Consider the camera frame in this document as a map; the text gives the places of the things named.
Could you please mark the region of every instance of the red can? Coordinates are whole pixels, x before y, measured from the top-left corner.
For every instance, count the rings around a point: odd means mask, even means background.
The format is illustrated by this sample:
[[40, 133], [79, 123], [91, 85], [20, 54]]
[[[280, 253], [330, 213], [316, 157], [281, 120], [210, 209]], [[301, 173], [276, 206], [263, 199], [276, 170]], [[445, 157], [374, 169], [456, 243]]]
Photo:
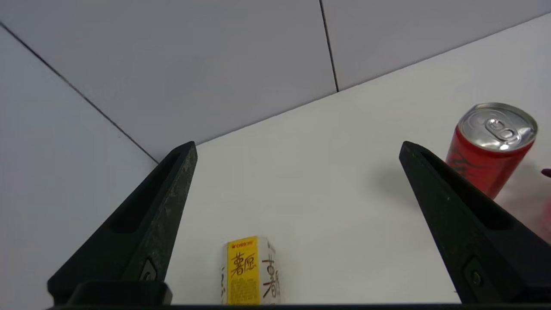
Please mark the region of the red can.
[[446, 163], [493, 199], [534, 144], [537, 131], [534, 118], [519, 108], [477, 104], [455, 127]]

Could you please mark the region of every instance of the can lid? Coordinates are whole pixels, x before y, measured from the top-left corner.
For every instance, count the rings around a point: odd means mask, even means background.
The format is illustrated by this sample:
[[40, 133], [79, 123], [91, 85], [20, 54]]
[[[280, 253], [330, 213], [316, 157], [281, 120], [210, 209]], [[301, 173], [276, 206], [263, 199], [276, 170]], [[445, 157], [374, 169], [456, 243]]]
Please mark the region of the can lid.
[[469, 142], [493, 152], [520, 149], [534, 141], [538, 131], [538, 124], [528, 113], [495, 102], [472, 107], [458, 127]]

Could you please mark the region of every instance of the panel seam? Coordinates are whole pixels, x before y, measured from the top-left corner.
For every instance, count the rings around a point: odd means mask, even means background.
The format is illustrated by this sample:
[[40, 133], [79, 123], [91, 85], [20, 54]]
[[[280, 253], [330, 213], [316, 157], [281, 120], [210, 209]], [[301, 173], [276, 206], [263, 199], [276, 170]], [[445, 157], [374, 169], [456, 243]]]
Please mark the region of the panel seam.
[[136, 145], [142, 152], [144, 152], [149, 158], [151, 158], [156, 164], [159, 162], [151, 156], [141, 145], [138, 144], [129, 134], [126, 133], [117, 123], [115, 123], [109, 116], [107, 116], [98, 106], [96, 106], [88, 97], [86, 97], [81, 91], [79, 91], [71, 82], [69, 82], [64, 76], [62, 76], [57, 70], [55, 70], [44, 58], [36, 53], [29, 45], [27, 45], [20, 37], [18, 37], [11, 29], [9, 29], [4, 23], [0, 22], [0, 26], [10, 33], [19, 43], [21, 43], [28, 51], [30, 51], [36, 58], [38, 58], [48, 69], [55, 73], [62, 81], [69, 85], [77, 94], [79, 94], [88, 104], [90, 104], [96, 111], [99, 112], [107, 121], [109, 121], [115, 128], [117, 128], [123, 135], [125, 135], [134, 145]]
[[329, 58], [331, 59], [331, 69], [333, 69], [333, 79], [335, 80], [335, 88], [337, 93], [339, 92], [339, 83], [337, 81], [337, 71], [335, 70], [335, 61], [333, 60], [333, 49], [331, 48], [331, 41], [329, 40], [329, 30], [327, 29], [327, 19], [325, 17], [325, 10], [323, 8], [323, 2], [320, 0], [321, 17], [323, 19], [323, 28], [325, 29], [325, 39], [327, 40], [327, 48], [329, 49]]

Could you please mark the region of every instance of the white surface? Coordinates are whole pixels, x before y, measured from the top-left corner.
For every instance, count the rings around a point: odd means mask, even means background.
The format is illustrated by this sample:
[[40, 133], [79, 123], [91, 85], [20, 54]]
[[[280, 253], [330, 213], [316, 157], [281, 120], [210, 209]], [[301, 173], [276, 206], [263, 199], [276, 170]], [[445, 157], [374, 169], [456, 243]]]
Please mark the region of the white surface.
[[153, 167], [0, 28], [0, 308], [51, 307], [46, 281]]
[[286, 303], [459, 302], [400, 147], [443, 157], [473, 104], [516, 105], [541, 131], [512, 182], [537, 180], [533, 194], [551, 198], [538, 172], [550, 163], [550, 30], [546, 15], [199, 145], [173, 303], [218, 303], [221, 244], [255, 234], [278, 251]]
[[323, 0], [339, 88], [551, 12], [551, 0]]
[[336, 91], [317, 0], [3, 0], [0, 20], [158, 160]]

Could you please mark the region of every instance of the red object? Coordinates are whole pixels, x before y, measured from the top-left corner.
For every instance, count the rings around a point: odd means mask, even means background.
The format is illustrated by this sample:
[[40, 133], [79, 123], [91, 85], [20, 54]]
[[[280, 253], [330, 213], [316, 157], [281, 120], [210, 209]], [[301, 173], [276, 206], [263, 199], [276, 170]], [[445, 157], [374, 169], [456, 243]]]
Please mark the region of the red object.
[[494, 199], [534, 142], [510, 152], [482, 149], [467, 140], [455, 127], [446, 163]]

